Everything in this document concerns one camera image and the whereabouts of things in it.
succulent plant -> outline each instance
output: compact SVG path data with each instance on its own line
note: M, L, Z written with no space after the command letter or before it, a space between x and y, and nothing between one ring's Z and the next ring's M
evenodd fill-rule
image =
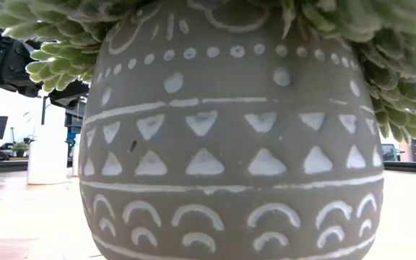
M281 2L284 36L294 20L323 38L344 38L358 54L381 133L416 139L416 0L245 0ZM105 35L145 0L0 0L0 28L43 42L30 78L47 92L92 80Z

dark spot on pot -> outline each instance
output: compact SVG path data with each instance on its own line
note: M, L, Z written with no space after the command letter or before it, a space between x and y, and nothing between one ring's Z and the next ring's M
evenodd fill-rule
M133 152L134 149L136 148L136 146L137 146L137 141L133 141L131 143L131 148L129 148L129 151L128 152Z

white container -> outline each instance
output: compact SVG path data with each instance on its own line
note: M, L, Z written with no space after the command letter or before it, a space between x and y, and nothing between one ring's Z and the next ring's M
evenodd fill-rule
M77 134L75 136L75 145L73 146L73 162L72 162L72 171L71 174L74 177L78 177L79 175L79 166L78 166L78 158L79 158L79 141L81 139L81 134Z
M28 184L57 184L66 182L66 127L36 126L34 141L28 157Z

wooden floor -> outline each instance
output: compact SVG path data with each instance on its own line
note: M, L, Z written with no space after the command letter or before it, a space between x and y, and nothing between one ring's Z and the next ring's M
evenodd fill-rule
M25 175L0 174L0 259L104 259L90 237L78 179L26 186ZM379 259L416 259L416 174L386 172L381 225L364 260Z

wall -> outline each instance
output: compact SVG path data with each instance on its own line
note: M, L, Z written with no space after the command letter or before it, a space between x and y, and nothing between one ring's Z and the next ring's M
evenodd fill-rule
M65 109L49 104L47 100L45 125L64 126ZM0 116L8 116L4 138L0 145L7 142L22 142L33 134L34 127L41 124L42 98L29 98L21 94L0 89Z

